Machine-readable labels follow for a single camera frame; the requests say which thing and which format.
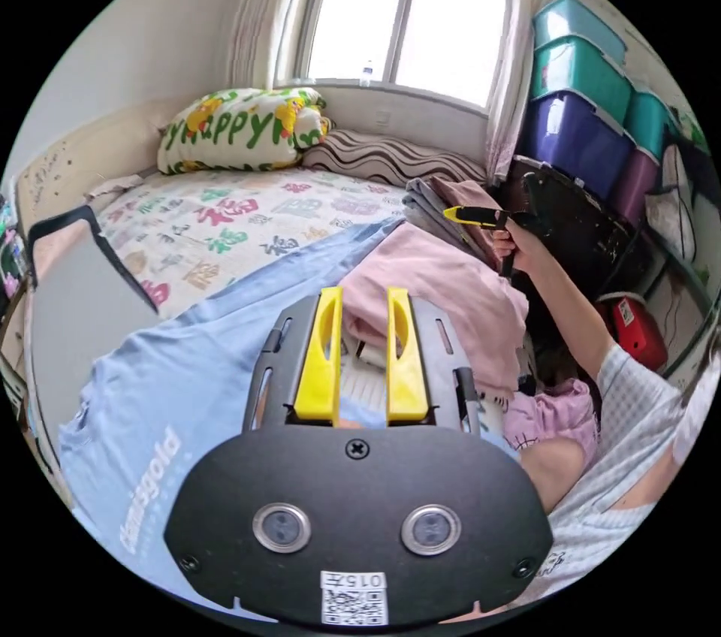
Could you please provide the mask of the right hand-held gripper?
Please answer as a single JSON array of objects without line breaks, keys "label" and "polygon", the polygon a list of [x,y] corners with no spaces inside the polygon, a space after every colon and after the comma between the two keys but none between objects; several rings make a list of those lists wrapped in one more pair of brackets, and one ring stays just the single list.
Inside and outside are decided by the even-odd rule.
[{"label": "right hand-held gripper", "polygon": [[517,212],[503,215],[502,210],[493,207],[454,206],[445,209],[443,216],[450,222],[471,225],[479,229],[502,229],[507,222],[513,221],[536,236],[548,251],[543,265],[529,277],[545,278],[548,276],[549,268],[553,267],[554,258],[543,241],[542,225],[536,217],[528,213]]}]

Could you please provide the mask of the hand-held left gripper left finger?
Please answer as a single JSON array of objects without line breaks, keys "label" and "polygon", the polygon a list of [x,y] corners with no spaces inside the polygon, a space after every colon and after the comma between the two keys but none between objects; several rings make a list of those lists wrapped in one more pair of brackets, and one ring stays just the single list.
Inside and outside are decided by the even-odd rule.
[{"label": "hand-held left gripper left finger", "polygon": [[318,298],[294,401],[300,421],[338,421],[342,356],[342,287]]}]

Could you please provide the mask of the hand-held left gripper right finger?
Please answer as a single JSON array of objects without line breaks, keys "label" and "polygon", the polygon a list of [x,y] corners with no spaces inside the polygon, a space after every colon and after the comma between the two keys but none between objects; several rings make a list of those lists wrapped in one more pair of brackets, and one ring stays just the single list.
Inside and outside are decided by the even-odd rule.
[{"label": "hand-held left gripper right finger", "polygon": [[420,341],[409,293],[387,290],[386,420],[422,422],[430,409]]}]

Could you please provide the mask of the person's right hand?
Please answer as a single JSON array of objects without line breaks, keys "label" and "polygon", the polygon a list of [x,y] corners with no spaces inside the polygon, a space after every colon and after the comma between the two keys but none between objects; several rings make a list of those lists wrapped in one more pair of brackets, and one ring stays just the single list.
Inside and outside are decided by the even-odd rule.
[{"label": "person's right hand", "polygon": [[532,276],[548,256],[543,243],[513,221],[492,232],[492,246],[503,276],[509,276],[513,270]]}]

